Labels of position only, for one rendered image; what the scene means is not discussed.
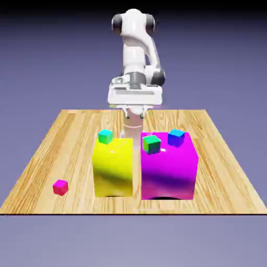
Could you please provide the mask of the small red cube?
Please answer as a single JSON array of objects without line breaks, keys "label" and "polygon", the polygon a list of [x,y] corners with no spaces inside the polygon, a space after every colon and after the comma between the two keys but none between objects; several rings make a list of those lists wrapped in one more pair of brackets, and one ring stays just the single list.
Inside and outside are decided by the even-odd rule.
[{"label": "small red cube", "polygon": [[59,179],[53,184],[53,192],[56,195],[63,196],[67,191],[68,191],[67,181]]}]

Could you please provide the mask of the large magenta box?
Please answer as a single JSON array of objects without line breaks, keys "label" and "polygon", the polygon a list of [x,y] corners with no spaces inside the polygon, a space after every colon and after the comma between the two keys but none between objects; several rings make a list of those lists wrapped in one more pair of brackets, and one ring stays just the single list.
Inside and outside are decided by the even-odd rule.
[{"label": "large magenta box", "polygon": [[141,199],[192,200],[199,157],[190,134],[185,132],[178,147],[168,144],[167,132],[142,132],[140,138],[150,135],[161,140],[161,149],[155,154],[141,149]]}]

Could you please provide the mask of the large yellow box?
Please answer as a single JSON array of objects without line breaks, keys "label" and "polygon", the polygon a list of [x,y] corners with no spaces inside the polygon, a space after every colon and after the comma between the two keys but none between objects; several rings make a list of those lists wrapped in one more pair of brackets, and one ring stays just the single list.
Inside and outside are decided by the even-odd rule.
[{"label": "large yellow box", "polygon": [[133,195],[133,140],[114,138],[111,143],[95,142],[92,156],[96,197]]}]

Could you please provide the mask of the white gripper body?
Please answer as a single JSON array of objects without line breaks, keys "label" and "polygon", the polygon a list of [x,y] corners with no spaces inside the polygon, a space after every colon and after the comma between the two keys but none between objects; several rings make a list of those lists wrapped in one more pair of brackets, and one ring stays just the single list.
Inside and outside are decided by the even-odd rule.
[{"label": "white gripper body", "polygon": [[121,83],[109,86],[107,101],[110,106],[154,106],[162,104],[163,89],[160,86],[140,85],[140,89],[131,89],[130,84]]}]

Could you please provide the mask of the small green cube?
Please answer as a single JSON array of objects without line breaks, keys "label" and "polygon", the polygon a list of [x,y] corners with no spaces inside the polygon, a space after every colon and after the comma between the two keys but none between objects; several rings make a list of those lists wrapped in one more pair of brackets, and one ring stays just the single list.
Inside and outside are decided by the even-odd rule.
[{"label": "small green cube", "polygon": [[155,135],[142,138],[142,148],[147,154],[159,153],[161,150],[161,140]]}]

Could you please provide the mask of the small blue cube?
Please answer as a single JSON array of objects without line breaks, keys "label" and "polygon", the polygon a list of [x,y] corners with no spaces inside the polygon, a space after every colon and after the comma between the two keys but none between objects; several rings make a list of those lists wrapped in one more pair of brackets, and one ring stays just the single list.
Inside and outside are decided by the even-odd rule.
[{"label": "small blue cube", "polygon": [[185,137],[185,132],[179,129],[173,129],[168,133],[168,144],[171,146],[179,147]]}]

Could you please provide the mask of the small teal cube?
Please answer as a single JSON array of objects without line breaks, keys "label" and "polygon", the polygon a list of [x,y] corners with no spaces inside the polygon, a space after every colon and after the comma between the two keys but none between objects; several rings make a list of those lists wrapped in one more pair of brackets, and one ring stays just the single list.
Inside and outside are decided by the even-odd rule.
[{"label": "small teal cube", "polygon": [[103,129],[98,132],[99,143],[109,144],[113,140],[113,132],[111,130]]}]

